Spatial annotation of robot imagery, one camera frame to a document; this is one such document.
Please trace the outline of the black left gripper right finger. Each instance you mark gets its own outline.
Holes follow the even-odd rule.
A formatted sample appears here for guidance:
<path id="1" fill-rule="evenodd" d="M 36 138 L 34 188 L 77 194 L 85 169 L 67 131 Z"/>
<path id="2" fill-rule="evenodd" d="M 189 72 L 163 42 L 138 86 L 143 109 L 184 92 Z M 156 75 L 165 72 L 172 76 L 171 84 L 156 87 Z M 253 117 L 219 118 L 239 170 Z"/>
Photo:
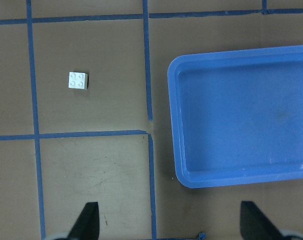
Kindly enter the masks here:
<path id="1" fill-rule="evenodd" d="M 240 234 L 243 240 L 282 240 L 283 235 L 253 201 L 240 204 Z"/>

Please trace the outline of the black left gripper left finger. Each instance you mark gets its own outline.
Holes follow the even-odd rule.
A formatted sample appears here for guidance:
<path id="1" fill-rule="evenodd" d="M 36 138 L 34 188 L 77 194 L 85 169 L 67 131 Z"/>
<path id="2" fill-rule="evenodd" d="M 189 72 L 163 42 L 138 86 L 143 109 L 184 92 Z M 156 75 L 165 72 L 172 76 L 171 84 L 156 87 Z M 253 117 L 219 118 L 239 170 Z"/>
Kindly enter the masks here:
<path id="1" fill-rule="evenodd" d="M 100 217 L 98 202 L 87 202 L 66 239 L 98 240 L 99 235 Z"/>

